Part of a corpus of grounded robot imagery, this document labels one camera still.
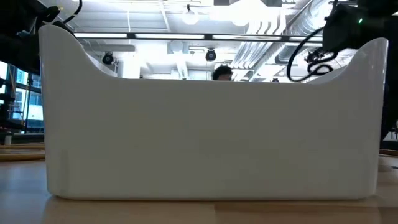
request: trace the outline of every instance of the ceiling light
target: ceiling light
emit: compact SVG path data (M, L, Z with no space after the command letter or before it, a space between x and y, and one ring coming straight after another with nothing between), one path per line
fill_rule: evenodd
M204 39L202 34L136 34L137 39Z
M127 38L127 34L74 33L77 38Z
M105 3L158 3L162 2L165 4L200 4L200 1L178 1L178 0L83 0L84 2L105 2Z
M202 46L189 46L189 50L199 50L199 51L207 51L207 47L202 47Z
M258 40L258 41L279 41L280 36L264 35L213 35L215 40Z
M235 19L232 23L236 26L246 26L249 23L248 19Z
M199 21L199 15L196 11L189 10L182 14L182 21L188 25L194 25Z
M286 43L286 46L299 46L300 43ZM303 47L322 47L321 43L305 43Z
M301 42L305 39L306 37L289 37L290 41L297 41ZM322 42L322 37L311 37L308 41L315 41L315 42Z

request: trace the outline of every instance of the table surface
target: table surface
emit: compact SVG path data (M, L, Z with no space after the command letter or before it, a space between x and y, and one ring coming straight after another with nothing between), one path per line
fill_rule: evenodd
M398 159L382 157L375 196L334 202L91 202L46 190L45 162L0 163L0 224L396 224Z

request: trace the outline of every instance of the black machine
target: black machine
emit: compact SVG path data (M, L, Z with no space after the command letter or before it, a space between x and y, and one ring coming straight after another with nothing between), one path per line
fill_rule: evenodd
M324 75L332 71L332 67L324 64L335 59L338 52L346 48L358 49L365 43L378 37L384 37L389 41L386 82L384 87L384 106L382 114L381 141L398 120L398 12L397 0L357 0L357 7L348 4L338 4L333 1L333 9L325 18L326 24L310 34L301 42L291 56L287 65L287 76L291 81L301 82L312 75ZM308 39L323 31L322 48L316 52L331 54L330 57L322 58L312 55L308 64L308 75L299 80L293 80L290 69L294 57Z
M79 7L74 15L64 21L54 21L60 13L56 6L45 7L37 0L2 1L0 9L0 61L14 65L25 72L40 74L38 29L51 22L73 35L73 32L65 24L80 12L81 6L82 0L80 0ZM29 75L28 85L31 86L32 82L31 75ZM0 87L3 85L11 86L7 81L0 79ZM14 98L10 94L1 94L0 100L4 100L0 107L0 132L8 129L25 128L26 130L24 125L12 123L7 119L9 105L14 102Z
M387 62L386 86L384 94L383 119L381 127L382 139L396 126L398 120L398 17L392 16L398 11L398 0L357 0L357 7L338 4L333 1L333 10L325 18L326 25L310 34L293 53L287 65L287 76L292 81L304 81L312 75L323 75L321 68L333 70L324 64L337 57L339 51L345 48L358 49L366 42L377 37L389 40L389 55ZM76 16L82 6L67 20L53 22L54 25L68 30L66 23ZM45 23L52 22L60 12L57 7L45 7L37 0L5 0L0 9L0 61L16 66L29 73L39 74L39 41L37 30ZM293 80L290 69L294 57L304 43L311 37L323 31L323 46L316 50L316 55L307 57L308 75L299 80ZM0 113L0 127L7 126L2 122Z

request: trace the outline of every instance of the white container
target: white container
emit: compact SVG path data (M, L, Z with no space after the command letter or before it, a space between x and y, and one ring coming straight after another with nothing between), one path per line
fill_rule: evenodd
M131 80L39 30L49 192L75 199L358 199L376 189L387 40L314 83Z

